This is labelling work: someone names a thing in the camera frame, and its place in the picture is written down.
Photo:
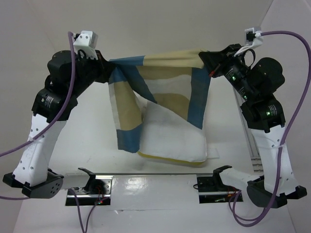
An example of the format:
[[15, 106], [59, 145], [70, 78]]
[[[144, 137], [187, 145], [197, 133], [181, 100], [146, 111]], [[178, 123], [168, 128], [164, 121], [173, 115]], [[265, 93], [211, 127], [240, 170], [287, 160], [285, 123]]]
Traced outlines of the blue beige checked pillowcase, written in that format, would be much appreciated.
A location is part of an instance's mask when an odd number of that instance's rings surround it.
[[143, 118], [136, 95], [203, 128], [210, 77], [200, 52], [185, 50], [110, 60], [115, 68], [108, 87], [119, 150], [139, 150]]

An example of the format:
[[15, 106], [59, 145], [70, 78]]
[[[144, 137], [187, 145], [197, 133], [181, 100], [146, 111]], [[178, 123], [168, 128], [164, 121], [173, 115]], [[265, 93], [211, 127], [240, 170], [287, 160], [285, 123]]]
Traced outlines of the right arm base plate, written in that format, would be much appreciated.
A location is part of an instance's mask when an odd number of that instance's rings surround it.
[[236, 196], [238, 189], [223, 184], [220, 173], [232, 166], [222, 166], [213, 171], [212, 174], [197, 175], [197, 182], [193, 188], [198, 191], [199, 203], [225, 203]]

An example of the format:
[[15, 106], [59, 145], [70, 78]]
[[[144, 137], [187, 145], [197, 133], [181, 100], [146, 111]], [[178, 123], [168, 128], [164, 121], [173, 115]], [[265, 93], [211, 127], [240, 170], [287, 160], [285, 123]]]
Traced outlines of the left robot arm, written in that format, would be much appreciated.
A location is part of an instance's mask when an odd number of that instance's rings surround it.
[[48, 62], [44, 88], [32, 106], [32, 125], [28, 141], [16, 169], [3, 177], [3, 182], [18, 188], [30, 199], [50, 199], [61, 189], [79, 188], [92, 193], [96, 188], [95, 174], [79, 168], [77, 172], [61, 175], [49, 168], [57, 139], [78, 104], [78, 97], [94, 82], [106, 83], [115, 64], [103, 58], [96, 50], [97, 58], [88, 58], [78, 50], [59, 51]]

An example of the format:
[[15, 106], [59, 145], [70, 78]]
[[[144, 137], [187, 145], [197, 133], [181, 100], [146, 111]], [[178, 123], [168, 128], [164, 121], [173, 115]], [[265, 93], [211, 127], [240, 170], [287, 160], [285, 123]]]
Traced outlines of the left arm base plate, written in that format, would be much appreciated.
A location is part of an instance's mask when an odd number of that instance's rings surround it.
[[111, 203], [112, 175], [94, 173], [78, 168], [75, 173], [65, 175], [63, 188], [67, 188], [66, 206], [108, 206]]

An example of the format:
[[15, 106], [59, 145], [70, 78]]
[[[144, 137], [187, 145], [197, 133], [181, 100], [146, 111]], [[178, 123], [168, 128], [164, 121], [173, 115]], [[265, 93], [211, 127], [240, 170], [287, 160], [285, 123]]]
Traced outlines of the white pillow yellow edge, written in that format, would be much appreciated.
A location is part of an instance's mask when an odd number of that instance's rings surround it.
[[138, 154], [150, 160], [185, 166], [200, 166], [219, 159], [216, 148], [207, 145], [205, 129], [198, 129], [172, 111], [147, 102]]

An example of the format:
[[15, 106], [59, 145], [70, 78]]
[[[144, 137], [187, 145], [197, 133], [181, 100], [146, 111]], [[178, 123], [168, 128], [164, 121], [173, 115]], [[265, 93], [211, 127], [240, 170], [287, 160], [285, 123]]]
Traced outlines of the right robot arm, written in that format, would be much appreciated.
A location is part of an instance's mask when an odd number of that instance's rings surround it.
[[307, 194], [294, 176], [283, 139], [288, 124], [282, 105], [274, 96], [285, 82], [283, 69], [277, 60], [269, 57], [249, 67], [244, 55], [238, 54], [240, 48], [234, 44], [218, 52], [201, 52], [199, 56], [211, 77], [226, 77], [242, 97], [242, 115], [256, 143], [263, 174], [252, 175], [222, 166], [213, 171], [212, 185], [217, 190], [230, 186], [244, 190], [257, 207], [276, 209]]

